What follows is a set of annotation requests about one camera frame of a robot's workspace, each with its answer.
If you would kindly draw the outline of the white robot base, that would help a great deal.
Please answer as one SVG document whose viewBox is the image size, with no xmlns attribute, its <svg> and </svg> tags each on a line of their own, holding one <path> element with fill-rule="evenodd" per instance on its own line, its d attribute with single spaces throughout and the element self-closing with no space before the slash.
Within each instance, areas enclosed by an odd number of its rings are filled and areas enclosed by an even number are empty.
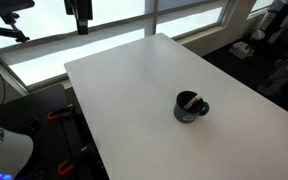
<svg viewBox="0 0 288 180">
<path fill-rule="evenodd" d="M 33 141 L 0 127 L 0 180 L 15 180 L 33 153 Z"/>
</svg>

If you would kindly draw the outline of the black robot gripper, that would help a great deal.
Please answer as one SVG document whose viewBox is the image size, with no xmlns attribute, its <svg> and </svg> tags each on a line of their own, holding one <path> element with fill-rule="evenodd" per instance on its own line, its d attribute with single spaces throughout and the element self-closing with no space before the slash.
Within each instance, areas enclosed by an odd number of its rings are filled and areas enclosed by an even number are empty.
<svg viewBox="0 0 288 180">
<path fill-rule="evenodd" d="M 92 20 L 92 0 L 64 0 L 67 15 L 74 15 L 77 21 L 79 35 L 88 33 L 88 22 L 81 20 Z"/>
</svg>

